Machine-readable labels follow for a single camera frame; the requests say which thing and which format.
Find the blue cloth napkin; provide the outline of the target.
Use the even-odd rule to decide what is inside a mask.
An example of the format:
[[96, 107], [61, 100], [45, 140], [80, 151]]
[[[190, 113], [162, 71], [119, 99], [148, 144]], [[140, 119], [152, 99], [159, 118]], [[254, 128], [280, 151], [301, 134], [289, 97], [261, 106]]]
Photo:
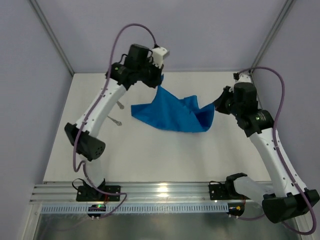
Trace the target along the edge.
[[177, 98], [158, 86], [150, 103], [133, 104], [131, 116], [153, 128], [182, 133], [204, 133], [213, 123], [215, 105], [199, 107], [196, 95]]

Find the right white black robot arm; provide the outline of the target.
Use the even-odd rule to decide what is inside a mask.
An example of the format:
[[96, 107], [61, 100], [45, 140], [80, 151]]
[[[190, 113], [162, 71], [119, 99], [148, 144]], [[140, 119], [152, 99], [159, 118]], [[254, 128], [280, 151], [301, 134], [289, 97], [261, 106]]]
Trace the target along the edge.
[[259, 204], [272, 223], [280, 223], [312, 211], [320, 200], [294, 170], [281, 142], [275, 122], [267, 110], [258, 108], [257, 90], [250, 82], [226, 86], [214, 101], [217, 112], [233, 115], [237, 125], [257, 149], [267, 169], [272, 187], [252, 180], [245, 173], [226, 177], [225, 187], [232, 197], [248, 197]]

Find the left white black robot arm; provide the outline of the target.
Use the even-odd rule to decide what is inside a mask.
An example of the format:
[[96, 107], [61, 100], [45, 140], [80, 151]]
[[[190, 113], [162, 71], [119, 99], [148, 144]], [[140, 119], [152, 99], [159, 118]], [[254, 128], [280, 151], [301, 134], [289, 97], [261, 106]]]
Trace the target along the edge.
[[109, 65], [105, 85], [84, 114], [75, 123], [65, 125], [64, 131], [73, 146], [73, 170], [77, 173], [82, 169], [85, 177], [78, 190], [80, 196], [100, 200], [104, 195], [121, 195], [118, 190], [114, 193], [106, 191], [100, 160], [106, 144], [98, 139], [98, 135], [113, 107], [131, 86], [141, 81], [149, 88], [156, 88], [162, 83], [164, 59], [168, 54], [162, 46], [149, 49], [132, 44], [120, 61]]

